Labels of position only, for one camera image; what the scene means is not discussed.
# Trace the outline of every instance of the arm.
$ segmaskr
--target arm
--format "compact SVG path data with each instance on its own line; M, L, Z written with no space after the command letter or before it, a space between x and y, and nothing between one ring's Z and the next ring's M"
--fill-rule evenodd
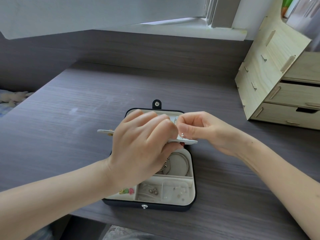
M129 188L155 174L181 149L178 129L166 115L136 110L117 127L109 158L84 168L0 193L0 239L25 239L85 205Z
M221 152L242 160L287 208L311 239L320 239L320 184L254 137L206 112L178 118L185 138L207 139Z

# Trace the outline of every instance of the finger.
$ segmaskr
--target finger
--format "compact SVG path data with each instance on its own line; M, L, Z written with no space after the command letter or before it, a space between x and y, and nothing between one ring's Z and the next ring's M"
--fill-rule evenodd
M127 123L129 121L132 121L133 119L139 117L140 115L143 115L143 112L141 109L136 109L135 111L128 114L123 120L122 123Z
M155 163L154 171L158 172L163 167L163 164L166 162L170 154L182 148L183 146L178 142L170 142L164 145L164 147L162 148L162 152L158 156L157 162Z
M133 119L132 121L130 121L131 124L134 124L134 126L136 127L140 127L145 125L147 122L149 122L150 120L152 120L153 118L157 117L157 113L154 111L150 111L148 113L144 113L142 115L140 115L139 117Z
M160 151L169 139L178 137L178 128L170 120L161 121L149 135L147 142L154 148L158 147Z
M154 117L150 121L148 121L145 125L142 126L143 132L146 134L146 137L148 138L150 134L153 132L153 130L157 127L157 125L166 119L170 119L170 117L166 114L159 115L157 117Z
M187 139L207 139L208 138L208 128L197 127L188 124L181 123L178 125L179 133L183 133L183 138Z
M187 125L193 125L198 127L204 127L203 117L205 116L205 112L191 112L184 113L178 117L177 125L180 123L184 123Z

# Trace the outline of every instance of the left hand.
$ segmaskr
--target left hand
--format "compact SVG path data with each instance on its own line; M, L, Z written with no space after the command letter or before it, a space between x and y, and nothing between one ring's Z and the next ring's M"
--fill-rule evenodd
M182 149L178 128L169 116L137 109L126 116L113 135L112 154L106 159L107 176L116 190L132 187L150 178L172 152Z

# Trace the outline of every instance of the desk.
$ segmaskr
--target desk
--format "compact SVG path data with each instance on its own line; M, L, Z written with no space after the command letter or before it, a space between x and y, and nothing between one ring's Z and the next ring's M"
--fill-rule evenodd
M108 157L114 129L131 108L207 111L258 138L320 181L320 132L246 121L234 80L76 63L0 119L0 191ZM72 214L173 239L307 239L264 183L241 161L192 146L198 196L187 212L109 207Z

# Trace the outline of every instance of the jewelry box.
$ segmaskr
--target jewelry box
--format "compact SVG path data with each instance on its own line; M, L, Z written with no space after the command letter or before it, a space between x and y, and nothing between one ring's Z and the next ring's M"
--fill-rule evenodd
M136 109L138 108L128 110L125 116ZM154 111L158 115L166 114L174 123L178 116L184 113L179 110L163 110L160 100L153 101L152 109L140 109L144 113ZM142 183L125 188L102 201L109 206L180 212L189 210L197 197L190 144L197 143L197 141L180 136L174 141L184 142L185 146L183 149L174 151L159 172Z

